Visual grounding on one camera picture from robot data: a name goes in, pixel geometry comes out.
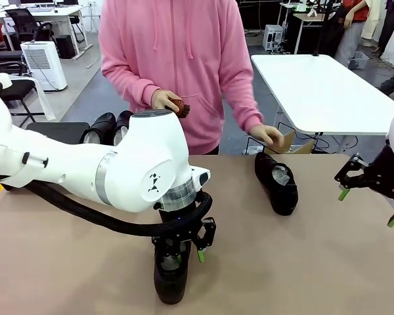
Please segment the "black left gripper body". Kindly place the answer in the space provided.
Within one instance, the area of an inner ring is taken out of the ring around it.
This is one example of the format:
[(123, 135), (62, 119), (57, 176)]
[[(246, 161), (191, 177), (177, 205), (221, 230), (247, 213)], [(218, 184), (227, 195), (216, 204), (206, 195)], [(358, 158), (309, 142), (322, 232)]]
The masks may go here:
[(165, 211), (161, 203), (154, 205), (159, 211), (166, 230), (160, 236), (152, 236), (156, 249), (180, 249), (183, 243), (192, 242), (197, 249), (204, 249), (204, 199), (195, 199), (190, 205), (176, 211)]

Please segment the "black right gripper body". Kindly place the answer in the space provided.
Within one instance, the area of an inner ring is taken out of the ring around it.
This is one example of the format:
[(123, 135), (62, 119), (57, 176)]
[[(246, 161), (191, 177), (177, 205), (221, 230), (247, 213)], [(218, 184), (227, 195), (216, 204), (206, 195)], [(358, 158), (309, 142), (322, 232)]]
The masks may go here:
[(371, 182), (369, 188), (394, 201), (394, 152), (388, 140), (375, 160), (364, 169), (364, 175)]

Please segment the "person's right hand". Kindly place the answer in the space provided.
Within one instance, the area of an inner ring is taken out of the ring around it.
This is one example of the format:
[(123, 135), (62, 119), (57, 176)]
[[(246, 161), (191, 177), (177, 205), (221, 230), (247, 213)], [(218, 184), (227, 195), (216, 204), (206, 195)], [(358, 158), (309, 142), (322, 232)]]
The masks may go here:
[(151, 107), (155, 110), (170, 108), (177, 113), (179, 107), (173, 100), (181, 100), (181, 98), (171, 91), (158, 89), (152, 94)]

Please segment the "person's left hand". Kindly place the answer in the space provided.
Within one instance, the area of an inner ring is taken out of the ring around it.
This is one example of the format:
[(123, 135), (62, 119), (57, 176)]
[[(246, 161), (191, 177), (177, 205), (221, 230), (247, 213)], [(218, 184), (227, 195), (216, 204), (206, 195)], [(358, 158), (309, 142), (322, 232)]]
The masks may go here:
[(283, 134), (277, 128), (269, 125), (256, 125), (250, 129), (249, 135), (269, 146), (280, 148), (284, 144)]

